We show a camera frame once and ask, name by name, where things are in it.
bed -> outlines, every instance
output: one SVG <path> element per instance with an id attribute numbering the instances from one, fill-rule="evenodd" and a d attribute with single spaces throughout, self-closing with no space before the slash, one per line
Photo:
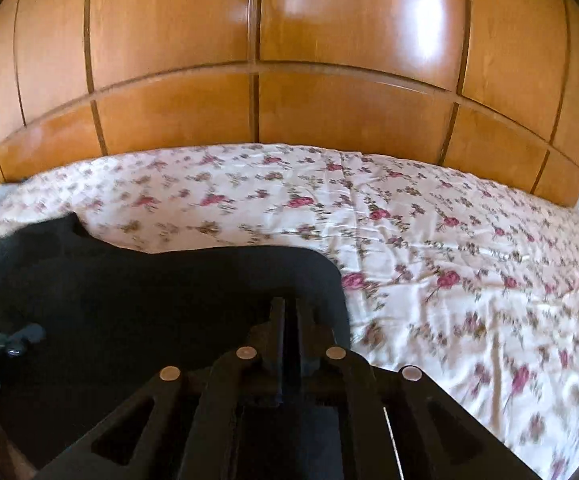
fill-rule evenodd
<path id="1" fill-rule="evenodd" d="M 574 211 L 412 160 L 234 144 L 38 174 L 0 190 L 0 237 L 71 211 L 93 236 L 149 253 L 324 254 L 341 271 L 355 351 L 420 366 L 542 478 L 579 466 Z"/>

pink rose print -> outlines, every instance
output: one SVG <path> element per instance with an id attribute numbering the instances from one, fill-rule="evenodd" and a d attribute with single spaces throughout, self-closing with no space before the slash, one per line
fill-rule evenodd
<path id="1" fill-rule="evenodd" d="M 338 198 L 341 199 L 341 203 L 345 204 L 345 205 L 353 205 L 351 200 L 349 199 L 349 197 L 347 195 L 344 194 L 340 194 L 338 196 Z"/>
<path id="2" fill-rule="evenodd" d="M 343 288 L 358 290 L 365 286 L 365 275 L 362 272 L 351 272 L 343 276 L 341 283 Z"/>
<path id="3" fill-rule="evenodd" d="M 92 200 L 92 202 L 86 205 L 87 210 L 92 210 L 96 212 L 99 212 L 102 207 L 103 207 L 103 200 L 101 200 L 100 198 L 95 198 Z"/>
<path id="4" fill-rule="evenodd" d="M 567 354 L 567 350 L 559 350 L 558 358 L 561 360 L 561 367 L 563 370 L 566 370 L 569 367 L 569 355 Z"/>
<path id="5" fill-rule="evenodd" d="M 423 209 L 418 204 L 412 204 L 412 217 L 415 217 L 416 215 L 424 215 L 424 214 L 425 214 L 425 209 Z"/>
<path id="6" fill-rule="evenodd" d="M 130 220 L 130 222 L 126 223 L 125 225 L 119 225 L 119 229 L 123 231 L 125 234 L 135 233 L 137 231 L 140 231 L 141 228 L 142 225 L 138 220 Z"/>
<path id="7" fill-rule="evenodd" d="M 476 314 L 476 312 L 474 312 L 472 316 L 467 316 L 465 318 L 463 326 L 470 333 L 473 333 L 478 328 L 478 315 Z"/>
<path id="8" fill-rule="evenodd" d="M 457 272 L 451 270 L 450 272 L 443 272 L 441 277 L 436 281 L 436 285 L 438 285 L 439 288 L 452 288 L 458 282 L 460 282 L 460 276 Z"/>
<path id="9" fill-rule="evenodd" d="M 218 204 L 221 202 L 225 202 L 226 200 L 227 200 L 227 197 L 225 195 L 215 195 L 214 193 L 208 193 L 207 195 L 205 195 L 203 200 L 201 200 L 200 205 L 205 206 L 205 205 Z"/>
<path id="10" fill-rule="evenodd" d="M 554 458 L 552 460 L 552 480 L 558 480 L 561 478 L 561 475 L 565 472 L 565 468 L 567 467 L 568 461 L 565 460 L 563 457 Z"/>
<path id="11" fill-rule="evenodd" d="M 153 162 L 150 162 L 146 168 L 148 170 L 156 170 L 156 171 L 161 171 L 163 168 L 167 167 L 167 163 L 163 162 L 162 160 L 155 160 Z"/>
<path id="12" fill-rule="evenodd" d="M 511 380 L 511 395 L 518 395 L 523 392 L 525 385 L 529 381 L 529 368 L 527 365 L 522 365 L 516 370 L 514 378 Z"/>
<path id="13" fill-rule="evenodd" d="M 220 158 L 218 156 L 210 155 L 209 153 L 201 158 L 199 162 L 199 166 L 204 166 L 205 164 L 213 164 L 214 162 L 218 162 Z"/>
<path id="14" fill-rule="evenodd" d="M 145 208 L 149 209 L 150 207 L 153 207 L 156 204 L 160 204 L 160 203 L 161 203 L 161 201 L 157 200 L 153 196 L 142 194 L 134 201 L 134 203 L 132 204 L 132 207 L 145 206 Z"/>
<path id="15" fill-rule="evenodd" d="M 316 229 L 316 226 L 303 224 L 297 227 L 297 234 L 303 238 L 303 240 L 312 240 L 320 236 Z"/>
<path id="16" fill-rule="evenodd" d="M 263 177 L 265 180 L 283 180 L 283 174 L 278 171 L 270 171 Z"/>
<path id="17" fill-rule="evenodd" d="M 374 209 L 374 211 L 372 211 L 369 214 L 369 217 L 372 220 L 380 220 L 381 218 L 389 218 L 390 214 L 388 211 L 386 211 L 385 209 Z"/>
<path id="18" fill-rule="evenodd" d="M 540 438 L 545 434 L 545 419 L 540 415 L 540 413 L 534 413 L 534 415 L 531 416 L 528 430 L 532 442 L 538 444 Z"/>
<path id="19" fill-rule="evenodd" d="M 276 164 L 278 162 L 282 162 L 282 158 L 280 156 L 269 156 L 269 155 L 265 155 L 265 157 L 263 157 L 263 164 L 267 165 L 267 164 Z"/>
<path id="20" fill-rule="evenodd" d="M 288 202 L 288 207 L 301 207 L 304 205 L 312 205 L 314 203 L 314 199 L 308 196 L 297 196 L 292 198 L 289 202 Z"/>
<path id="21" fill-rule="evenodd" d="M 149 175 L 142 175 L 132 180 L 132 182 L 134 184 L 147 184 L 150 180 L 152 180 L 152 177 L 150 177 Z"/>
<path id="22" fill-rule="evenodd" d="M 460 282 L 460 276 L 454 270 L 450 270 L 448 272 L 441 272 L 439 279 L 436 280 L 436 288 L 427 297 L 425 303 L 431 300 L 431 297 L 437 294 L 441 288 L 452 288 L 458 282 Z"/>
<path id="23" fill-rule="evenodd" d="M 365 327 L 361 342 L 370 350 L 375 350 L 385 344 L 385 333 L 376 320 Z"/>
<path id="24" fill-rule="evenodd" d="M 387 240 L 388 244 L 394 244 L 399 249 L 402 247 L 409 247 L 409 243 L 403 240 L 402 236 L 399 237 L 392 237 Z"/>
<path id="25" fill-rule="evenodd" d="M 403 264 L 398 264 L 394 267 L 394 270 L 398 272 L 398 277 L 394 280 L 396 283 L 400 283 L 401 280 L 409 282 L 413 278 L 412 272 L 407 270 L 407 266 L 404 266 Z"/>
<path id="26" fill-rule="evenodd" d="M 485 368 L 485 365 L 483 363 L 476 364 L 476 367 L 474 367 L 474 379 L 468 394 L 472 399 L 476 399 L 481 391 L 481 387 L 489 386 L 491 382 L 492 374 L 490 374 L 489 370 Z"/>
<path id="27" fill-rule="evenodd" d="M 503 276 L 503 283 L 505 283 L 505 288 L 516 288 L 518 282 L 511 276 Z"/>

